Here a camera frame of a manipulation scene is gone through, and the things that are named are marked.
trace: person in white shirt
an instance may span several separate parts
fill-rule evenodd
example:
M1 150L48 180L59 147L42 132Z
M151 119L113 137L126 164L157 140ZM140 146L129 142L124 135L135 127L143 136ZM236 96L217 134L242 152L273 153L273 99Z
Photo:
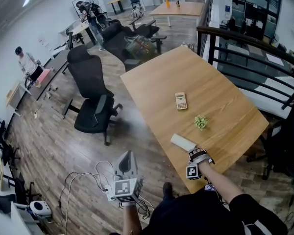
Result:
M36 81L43 72L43 68L35 61L30 53L23 53L20 46L15 49L15 54L19 57L19 65L24 75L29 75L32 81Z

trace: white round device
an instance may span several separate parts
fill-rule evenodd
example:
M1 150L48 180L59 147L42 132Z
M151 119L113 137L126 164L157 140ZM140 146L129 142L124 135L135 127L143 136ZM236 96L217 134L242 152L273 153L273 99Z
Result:
M48 218L52 215L52 211L45 201L33 201L29 207L36 217Z

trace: shoe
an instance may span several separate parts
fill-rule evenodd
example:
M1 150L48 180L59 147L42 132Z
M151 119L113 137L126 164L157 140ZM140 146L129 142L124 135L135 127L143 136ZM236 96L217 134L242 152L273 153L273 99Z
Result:
M173 196L172 184L170 182L165 182L162 186L163 196Z

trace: black hair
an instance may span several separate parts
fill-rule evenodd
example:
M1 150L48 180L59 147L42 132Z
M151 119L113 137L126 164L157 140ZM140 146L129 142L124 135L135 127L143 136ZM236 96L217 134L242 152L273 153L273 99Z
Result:
M79 4L82 4L82 3L84 3L83 1L78 1L77 3L76 3L76 6L78 6Z
M15 54L17 55L20 55L20 53L22 52L22 47L21 46L18 46L16 49L15 49Z

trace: calculator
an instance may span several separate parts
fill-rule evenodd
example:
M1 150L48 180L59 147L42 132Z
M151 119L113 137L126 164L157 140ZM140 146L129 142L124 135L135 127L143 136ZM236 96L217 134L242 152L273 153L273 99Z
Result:
M175 93L175 101L178 110L187 109L186 97L184 92Z

